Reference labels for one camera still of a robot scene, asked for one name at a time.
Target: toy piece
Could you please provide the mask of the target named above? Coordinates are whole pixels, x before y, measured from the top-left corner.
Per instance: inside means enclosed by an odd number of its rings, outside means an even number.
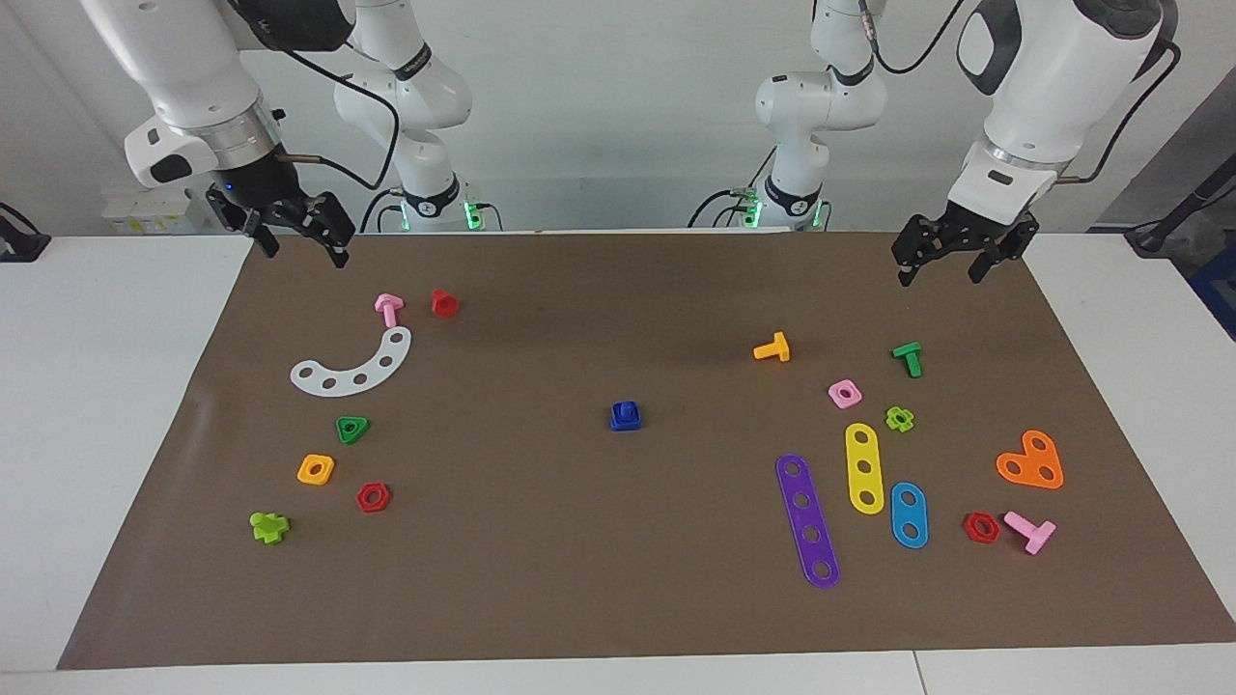
[[[781,484],[781,498],[790,517],[794,543],[798,548],[802,575],[817,589],[836,585],[842,578],[842,570],[837,564],[837,553],[828,537],[824,512],[816,497],[807,461],[794,454],[781,456],[776,460],[776,477]]]
[[[634,432],[643,424],[639,406],[634,401],[614,403],[609,414],[609,429],[614,432]]]
[[[1056,443],[1037,429],[1027,429],[1021,435],[1025,454],[1000,454],[996,471],[1000,477],[1017,485],[1059,490],[1064,485],[1064,469]]]
[[[1011,526],[1017,533],[1026,537],[1026,552],[1031,555],[1037,555],[1038,550],[1042,549],[1043,543],[1047,543],[1047,539],[1056,533],[1054,523],[1044,521],[1043,526],[1035,526],[1017,512],[1006,513],[1005,523]]]
[[[838,408],[844,411],[852,406],[858,406],[859,401],[863,399],[863,392],[854,386],[853,381],[844,378],[828,387],[828,397],[833,399],[833,403]]]
[[[335,471],[335,459],[321,454],[309,454],[300,461],[297,480],[305,485],[326,485],[330,474]]]
[[[970,537],[970,540],[975,543],[986,543],[990,545],[1000,538],[1000,524],[996,523],[995,517],[986,512],[970,512],[965,514],[962,527],[965,528],[965,534]]]
[[[927,526],[927,497],[912,482],[899,482],[892,486],[892,537],[911,550],[918,550],[931,539],[931,529]]]
[[[305,360],[292,367],[292,383],[310,396],[341,398],[363,393],[391,377],[403,364],[412,348],[412,331],[402,325],[382,334],[378,351],[363,365],[336,371],[316,360]]]
[[[760,345],[753,352],[756,360],[776,357],[782,362],[790,361],[790,344],[785,341],[785,334],[780,330],[772,334],[772,343]]]
[[[283,542],[283,534],[292,528],[288,523],[287,517],[281,517],[279,514],[263,514],[262,512],[253,512],[248,517],[248,526],[253,527],[253,539],[261,540],[267,545],[277,545]]]
[[[365,513],[381,512],[391,503],[391,488],[384,482],[366,482],[356,493],[356,505]]]
[[[850,505],[864,514],[884,511],[880,443],[869,425],[857,422],[845,428],[845,464]]]
[[[394,294],[378,294],[376,302],[373,302],[373,310],[382,314],[382,320],[386,323],[387,328],[394,328],[399,325],[396,320],[394,313],[403,308],[403,299],[396,297]]]
[[[915,414],[905,408],[894,406],[889,408],[885,416],[887,417],[884,422],[889,425],[889,429],[905,434],[915,428]]]
[[[449,319],[459,313],[460,301],[445,289],[435,289],[429,293],[429,308],[440,319]]]
[[[923,346],[917,343],[906,343],[901,348],[892,350],[892,356],[906,361],[906,370],[910,371],[910,378],[918,378],[923,375],[923,367],[918,364],[918,352],[923,351]]]
[[[356,444],[356,440],[370,430],[368,418],[344,416],[335,420],[335,433],[345,446]]]

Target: orange t-shaped bolt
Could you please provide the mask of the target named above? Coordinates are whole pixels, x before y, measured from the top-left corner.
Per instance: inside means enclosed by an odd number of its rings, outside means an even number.
[[[780,330],[772,334],[772,343],[760,345],[753,352],[756,360],[776,357],[782,362],[790,361],[790,344],[785,341],[785,334]]]

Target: white table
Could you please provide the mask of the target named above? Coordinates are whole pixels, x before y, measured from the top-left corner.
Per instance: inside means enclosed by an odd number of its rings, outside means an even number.
[[[237,237],[57,239],[35,265],[0,266],[0,693],[1158,694],[1236,683],[1236,644],[52,673],[247,250]],[[1236,613],[1236,344],[1166,261],[1137,258],[1122,239],[1041,236],[1026,262]],[[1130,571],[1152,566],[1140,558]]]

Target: purple plastic bar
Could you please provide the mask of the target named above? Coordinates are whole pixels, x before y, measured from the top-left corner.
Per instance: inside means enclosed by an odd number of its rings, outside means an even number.
[[[816,486],[811,482],[811,469],[801,456],[786,454],[776,460],[776,477],[798,547],[802,575],[812,586],[828,589],[840,580],[842,570],[824,526],[824,512],[816,498]]]

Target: blue cube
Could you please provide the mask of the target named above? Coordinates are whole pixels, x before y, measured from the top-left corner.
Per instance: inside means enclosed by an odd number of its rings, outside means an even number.
[[[639,429],[640,423],[639,406],[634,401],[614,403],[613,412],[609,416],[609,429],[614,432],[633,432]]]

